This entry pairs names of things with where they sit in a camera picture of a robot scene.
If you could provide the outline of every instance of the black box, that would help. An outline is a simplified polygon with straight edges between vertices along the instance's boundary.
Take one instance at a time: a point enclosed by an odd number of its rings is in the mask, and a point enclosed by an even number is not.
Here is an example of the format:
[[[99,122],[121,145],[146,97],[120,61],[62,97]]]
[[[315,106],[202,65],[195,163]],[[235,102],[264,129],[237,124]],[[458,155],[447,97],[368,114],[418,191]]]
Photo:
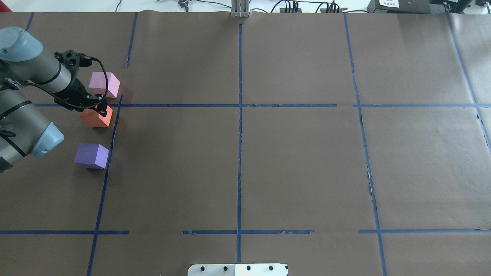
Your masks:
[[[370,0],[367,10],[370,13],[431,14],[429,0]]]

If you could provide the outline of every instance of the robotic arm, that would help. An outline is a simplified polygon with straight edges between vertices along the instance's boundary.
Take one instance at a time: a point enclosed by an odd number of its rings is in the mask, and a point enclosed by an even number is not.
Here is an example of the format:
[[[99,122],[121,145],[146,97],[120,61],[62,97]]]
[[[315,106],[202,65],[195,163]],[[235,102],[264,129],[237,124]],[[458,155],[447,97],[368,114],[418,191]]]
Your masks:
[[[90,66],[94,57],[74,51],[51,54],[41,42],[18,27],[0,29],[0,172],[28,154],[42,157],[64,136],[22,93],[35,86],[68,110],[92,109],[106,116],[106,92],[92,96],[77,79],[80,66]]]

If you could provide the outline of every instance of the red object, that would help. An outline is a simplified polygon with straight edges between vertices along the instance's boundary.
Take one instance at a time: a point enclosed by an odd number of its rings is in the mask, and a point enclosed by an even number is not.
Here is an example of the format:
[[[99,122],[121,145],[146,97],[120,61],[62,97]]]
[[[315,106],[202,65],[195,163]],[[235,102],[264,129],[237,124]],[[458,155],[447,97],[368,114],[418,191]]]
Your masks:
[[[12,11],[12,10],[9,9],[7,5],[5,5],[5,3],[0,0],[0,11]]]

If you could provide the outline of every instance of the white label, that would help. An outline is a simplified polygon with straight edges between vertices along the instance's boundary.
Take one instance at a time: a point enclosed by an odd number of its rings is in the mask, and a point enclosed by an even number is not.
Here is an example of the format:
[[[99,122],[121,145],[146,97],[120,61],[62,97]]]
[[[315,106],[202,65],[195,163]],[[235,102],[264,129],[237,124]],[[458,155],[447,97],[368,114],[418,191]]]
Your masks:
[[[391,8],[398,8],[399,7],[399,0],[379,0],[380,5],[386,6],[386,7],[391,7]]]

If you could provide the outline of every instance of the orange cube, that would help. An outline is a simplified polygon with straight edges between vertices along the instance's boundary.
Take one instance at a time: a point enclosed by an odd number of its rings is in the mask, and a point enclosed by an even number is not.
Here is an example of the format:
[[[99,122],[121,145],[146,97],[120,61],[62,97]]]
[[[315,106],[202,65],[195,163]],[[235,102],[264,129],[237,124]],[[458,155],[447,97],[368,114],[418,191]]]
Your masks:
[[[107,115],[102,117],[94,110],[85,109],[80,115],[80,119],[91,128],[106,128],[111,122],[112,109],[108,106]]]

